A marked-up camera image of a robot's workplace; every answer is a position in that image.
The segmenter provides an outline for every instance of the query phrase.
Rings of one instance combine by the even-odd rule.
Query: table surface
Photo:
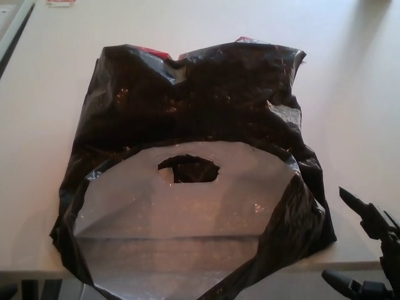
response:
[[[374,269],[379,243],[338,186],[400,217],[400,2],[39,0],[0,80],[0,273],[67,276],[49,232],[96,59],[104,46],[168,52],[247,36],[307,52],[293,93],[322,164],[339,238],[295,269]]]

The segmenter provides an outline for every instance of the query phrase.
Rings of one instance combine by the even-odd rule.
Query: plastic bag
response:
[[[108,299],[234,299],[334,242],[291,94],[304,56],[105,47],[51,233],[63,264]]]

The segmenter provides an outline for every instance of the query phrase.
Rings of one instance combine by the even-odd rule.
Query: black object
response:
[[[41,300],[58,300],[61,285],[63,284],[62,279],[48,279],[44,282],[43,291],[41,294]]]
[[[22,300],[39,300],[39,282],[37,280],[22,280]]]
[[[178,61],[135,46],[105,47],[84,100],[51,233],[63,264],[95,286],[73,234],[91,180],[143,149],[192,141],[246,143],[296,171],[259,238],[257,254],[200,299],[234,299],[334,242],[322,169],[303,142],[301,110],[291,94],[304,56],[248,42],[194,51]]]
[[[18,292],[17,284],[8,284],[0,287],[0,300],[11,300]]]
[[[349,299],[385,300],[400,299],[400,224],[379,207],[363,203],[350,192],[340,187],[340,197],[358,215],[361,226],[371,239],[381,240],[383,256],[380,258],[382,269],[393,291],[386,289],[381,282],[357,281],[335,271],[324,270],[322,277],[335,290]]]

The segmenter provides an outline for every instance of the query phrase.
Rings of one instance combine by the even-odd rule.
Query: floor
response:
[[[389,287],[382,271],[351,271],[343,274],[352,277],[359,282],[364,280],[382,281]],[[340,300],[344,299],[339,293],[332,289],[321,278],[320,272],[277,272],[269,278],[255,284],[243,291],[236,300],[257,299],[296,299],[296,300]],[[21,300],[18,294],[12,300]],[[97,291],[90,286],[83,285],[76,279],[65,280],[62,284],[58,300],[105,300]]]

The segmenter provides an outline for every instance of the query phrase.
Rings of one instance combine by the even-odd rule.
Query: crumpled plastic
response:
[[[86,191],[101,174],[141,151],[191,142],[244,143],[278,157],[294,174],[258,237],[254,257],[194,299],[234,299],[333,243],[322,169],[303,142],[301,109],[291,92],[304,57],[300,50],[247,38],[177,61],[136,46],[105,47],[82,106],[51,233],[65,267],[107,299],[130,299],[96,284],[77,242],[74,230]],[[165,163],[174,168],[175,183],[216,178],[218,167],[193,157]]]

